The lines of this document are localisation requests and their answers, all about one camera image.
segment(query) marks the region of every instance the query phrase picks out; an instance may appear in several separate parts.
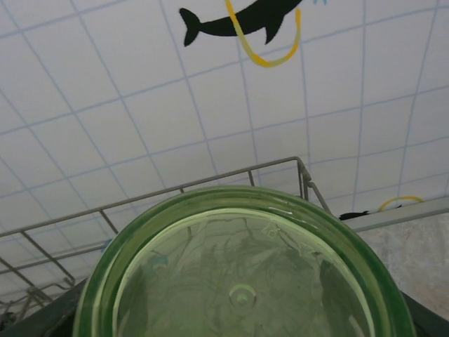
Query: yellow line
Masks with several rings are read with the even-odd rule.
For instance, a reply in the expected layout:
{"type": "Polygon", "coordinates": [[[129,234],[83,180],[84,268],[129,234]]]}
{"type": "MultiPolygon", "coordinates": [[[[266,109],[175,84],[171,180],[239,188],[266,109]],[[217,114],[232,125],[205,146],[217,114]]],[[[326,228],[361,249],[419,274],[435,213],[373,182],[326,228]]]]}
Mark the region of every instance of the yellow line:
{"type": "Polygon", "coordinates": [[[398,201],[398,200],[413,200],[413,201],[417,201],[417,202],[424,202],[423,199],[418,198],[418,197],[414,197],[412,195],[409,195],[407,197],[398,197],[398,198],[393,198],[389,201],[384,202],[381,207],[379,207],[378,212],[382,212],[384,210],[385,207],[387,207],[390,203],[394,202],[394,201],[398,201]]]}
{"type": "Polygon", "coordinates": [[[246,54],[248,57],[256,64],[260,65],[262,67],[275,67],[277,65],[281,65],[282,63],[290,60],[295,53],[297,52],[298,48],[300,47],[300,39],[301,39],[301,10],[297,9],[296,14],[296,36],[295,41],[293,43],[293,46],[290,50],[290,52],[282,57],[278,58],[277,60],[273,61],[267,61],[261,58],[259,55],[254,53],[252,48],[250,47],[248,41],[246,40],[245,34],[243,33],[243,30],[241,29],[239,20],[236,17],[236,14],[234,12],[234,8],[232,6],[231,0],[225,0],[226,1],[226,7],[227,11],[229,13],[229,17],[231,18],[232,24],[234,25],[234,29],[236,30],[237,36],[239,37],[239,40],[241,42],[241,45],[243,46],[243,49],[245,49],[246,54]]]}

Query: dolphin fin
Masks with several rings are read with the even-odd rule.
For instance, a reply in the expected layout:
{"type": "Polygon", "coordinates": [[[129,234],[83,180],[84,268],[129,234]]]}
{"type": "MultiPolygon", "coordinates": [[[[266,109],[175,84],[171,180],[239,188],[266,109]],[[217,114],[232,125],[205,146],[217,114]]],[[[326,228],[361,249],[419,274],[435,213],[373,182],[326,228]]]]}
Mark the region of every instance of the dolphin fin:
{"type": "Polygon", "coordinates": [[[187,26],[187,33],[185,34],[184,39],[184,46],[187,47],[198,36],[198,33],[201,29],[201,22],[199,21],[198,17],[188,9],[181,8],[180,15],[182,16],[182,19],[187,26]]]}
{"type": "Polygon", "coordinates": [[[265,26],[265,30],[267,31],[267,41],[265,44],[269,44],[272,39],[278,34],[279,28],[281,28],[283,21],[283,16],[279,16],[278,18],[273,18],[271,22],[268,22],[265,26]]]}

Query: dolphin painting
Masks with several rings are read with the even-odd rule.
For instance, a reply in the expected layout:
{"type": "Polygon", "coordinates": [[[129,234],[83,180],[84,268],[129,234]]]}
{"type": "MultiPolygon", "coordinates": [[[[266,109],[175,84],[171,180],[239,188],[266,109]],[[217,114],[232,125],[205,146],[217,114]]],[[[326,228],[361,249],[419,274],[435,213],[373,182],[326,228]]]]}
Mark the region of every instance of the dolphin painting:
{"type": "MultiPolygon", "coordinates": [[[[241,29],[245,35],[265,28],[268,44],[281,28],[283,18],[297,7],[302,0],[257,0],[236,14],[241,29]]],[[[237,33],[231,18],[221,18],[209,22],[201,22],[198,17],[186,8],[180,9],[180,14],[187,26],[184,46],[190,45],[199,32],[217,37],[235,37],[237,33]]]]}

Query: green glass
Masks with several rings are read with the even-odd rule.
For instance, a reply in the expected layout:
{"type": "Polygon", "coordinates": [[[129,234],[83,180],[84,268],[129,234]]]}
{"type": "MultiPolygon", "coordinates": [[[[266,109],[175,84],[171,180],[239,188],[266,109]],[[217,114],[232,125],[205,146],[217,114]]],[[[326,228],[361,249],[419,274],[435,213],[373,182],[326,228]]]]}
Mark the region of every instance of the green glass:
{"type": "Polygon", "coordinates": [[[89,278],[74,337],[411,337],[400,291],[346,225],[261,187],[180,194],[135,219],[89,278]]]}

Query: metal rail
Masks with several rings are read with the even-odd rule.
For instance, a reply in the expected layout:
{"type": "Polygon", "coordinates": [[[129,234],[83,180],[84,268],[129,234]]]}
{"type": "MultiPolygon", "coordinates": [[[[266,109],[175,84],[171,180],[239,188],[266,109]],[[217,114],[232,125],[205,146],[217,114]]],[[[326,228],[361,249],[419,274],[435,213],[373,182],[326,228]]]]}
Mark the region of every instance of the metal rail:
{"type": "Polygon", "coordinates": [[[17,300],[13,300],[13,301],[8,301],[8,302],[3,302],[0,300],[0,307],[5,307],[6,309],[9,309],[11,306],[17,305],[20,302],[24,301],[24,305],[20,311],[20,313],[18,314],[18,321],[20,321],[21,319],[24,318],[26,312],[28,311],[28,309],[38,305],[38,306],[43,306],[45,305],[45,303],[49,303],[51,302],[53,299],[46,295],[43,290],[49,288],[50,286],[56,286],[62,290],[68,290],[70,288],[72,288],[75,285],[75,277],[68,272],[58,261],[62,260],[64,258],[70,258],[73,256],[78,256],[78,255],[82,255],[85,253],[90,253],[92,251],[99,251],[101,249],[104,249],[106,247],[105,244],[100,245],[100,246],[94,246],[92,248],[89,249],[82,249],[82,250],[78,250],[78,251],[74,251],[71,253],[66,253],[66,254],[62,254],[62,255],[51,255],[49,254],[49,252],[47,252],[41,245],[39,245],[27,232],[30,230],[35,230],[38,228],[43,228],[46,226],[50,226],[50,225],[54,225],[56,223],[61,223],[63,221],[68,221],[68,220],[72,220],[75,218],[80,218],[82,216],[87,216],[87,215],[95,215],[95,213],[99,213],[102,218],[105,220],[106,224],[108,224],[108,226],[110,226],[112,232],[114,234],[118,234],[119,231],[117,230],[116,226],[113,224],[113,222],[109,219],[109,217],[107,216],[107,214],[105,213],[105,211],[107,209],[113,209],[115,207],[118,206],[123,206],[126,204],[130,204],[133,203],[135,201],[140,201],[143,199],[148,199],[150,197],[156,197],[158,195],[162,195],[162,194],[166,194],[169,192],[175,192],[175,191],[179,191],[181,193],[185,192],[185,189],[188,187],[194,187],[197,185],[201,185],[204,183],[209,183],[211,181],[216,181],[219,179],[223,179],[223,178],[228,178],[228,177],[232,177],[232,176],[237,176],[239,174],[242,173],[246,173],[248,175],[248,179],[250,181],[250,185],[251,186],[255,186],[255,181],[254,181],[254,176],[253,176],[253,171],[259,170],[259,169],[265,169],[267,167],[270,166],[276,166],[279,164],[284,164],[284,163],[288,163],[291,161],[295,161],[296,162],[296,168],[297,168],[297,177],[298,177],[298,197],[305,199],[305,200],[309,200],[309,189],[313,190],[315,195],[317,196],[318,200],[320,201],[322,207],[330,213],[330,210],[328,208],[328,205],[326,204],[326,202],[324,201],[323,196],[321,195],[321,193],[319,192],[317,186],[315,185],[315,183],[313,183],[311,181],[311,176],[309,174],[309,172],[306,169],[306,166],[304,165],[304,163],[302,162],[302,160],[299,157],[289,157],[289,158],[285,158],[285,159],[280,159],[280,160],[275,160],[275,161],[271,161],[268,162],[266,164],[259,164],[259,165],[254,165],[254,166],[249,166],[246,168],[242,168],[240,170],[235,170],[229,173],[223,173],[223,174],[219,174],[216,176],[212,176],[209,178],[204,178],[204,179],[200,179],[200,180],[196,180],[190,183],[186,183],[186,184],[181,184],[175,187],[169,187],[166,188],[164,190],[159,190],[156,192],[152,192],[152,193],[148,193],[148,194],[144,194],[141,195],[139,197],[134,197],[134,198],[130,198],[127,200],[123,200],[123,201],[118,201],[118,202],[114,202],[112,204],[108,204],[108,205],[104,205],[101,207],[97,207],[94,209],[90,209],[88,211],[82,211],[82,212],[78,212],[75,214],[72,214],[70,216],[63,216],[61,218],[57,218],[57,219],[53,219],[53,220],[48,220],[48,221],[44,221],[41,223],[37,223],[35,225],[30,225],[30,226],[26,226],[26,227],[22,227],[16,230],[10,230],[8,232],[5,233],[1,233],[0,234],[0,238],[2,237],[9,237],[11,235],[15,235],[15,234],[21,234],[30,244],[32,244],[36,249],[38,249],[43,256],[45,256],[45,259],[42,260],[37,260],[34,261],[32,263],[28,263],[28,264],[24,264],[24,265],[19,265],[19,266],[12,266],[10,263],[8,263],[8,261],[4,260],[2,257],[0,257],[0,264],[3,264],[6,267],[6,270],[0,270],[0,275],[2,274],[7,274],[7,273],[13,273],[15,275],[17,275],[19,278],[21,278],[21,280],[26,283],[29,288],[27,290],[27,295],[23,296],[21,298],[18,298],[17,300]],[[62,272],[62,274],[65,275],[64,281],[65,283],[67,283],[67,286],[63,286],[61,284],[58,283],[52,283],[52,284],[48,284],[44,287],[38,288],[33,282],[31,282],[28,278],[26,278],[26,276],[24,276],[20,270],[24,270],[30,267],[34,267],[37,265],[42,265],[45,263],[53,263],[54,265],[56,265],[58,267],[58,269],[62,272]]]}

